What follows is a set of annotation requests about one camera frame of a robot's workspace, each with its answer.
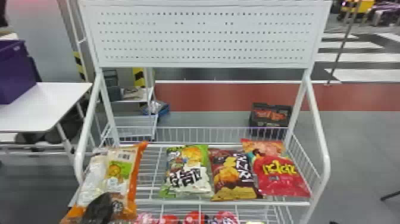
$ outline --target pegboard panel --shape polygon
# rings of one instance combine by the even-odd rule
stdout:
[[[98,66],[313,63],[330,1],[93,1],[80,7]]]

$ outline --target red wall stripe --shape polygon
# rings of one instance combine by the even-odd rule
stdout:
[[[158,83],[171,111],[249,111],[253,102],[293,105],[298,84]],[[315,84],[321,111],[400,111],[400,83]]]

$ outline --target yellow snack bag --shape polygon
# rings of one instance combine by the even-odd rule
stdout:
[[[104,179],[105,192],[111,193],[113,219],[136,218],[136,185],[140,160],[147,146],[141,142],[128,148],[111,149]]]

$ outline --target crosswalk stripe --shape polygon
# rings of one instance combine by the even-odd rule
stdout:
[[[322,38],[344,38],[345,34],[344,33],[324,33],[322,35]],[[347,36],[348,39],[358,39],[358,37],[349,34],[349,36]]]
[[[333,75],[343,82],[400,82],[400,69],[336,69]]]
[[[393,33],[376,33],[376,35],[381,36],[383,38],[388,38],[392,41],[400,42],[400,36]]]
[[[315,61],[335,61],[337,53],[319,53]],[[400,54],[390,53],[343,53],[340,56],[339,62],[400,62]]]
[[[340,41],[321,42],[320,48],[340,48]],[[371,42],[347,42],[345,48],[383,48],[382,46]]]

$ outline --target black and yellow stripe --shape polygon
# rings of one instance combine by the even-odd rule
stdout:
[[[135,78],[135,86],[146,86],[143,68],[132,68],[132,74]]]
[[[79,52],[74,51],[74,58],[75,58],[76,68],[78,69],[80,78],[83,81],[86,81],[86,74],[85,74],[85,71],[83,71],[82,61],[80,60]]]

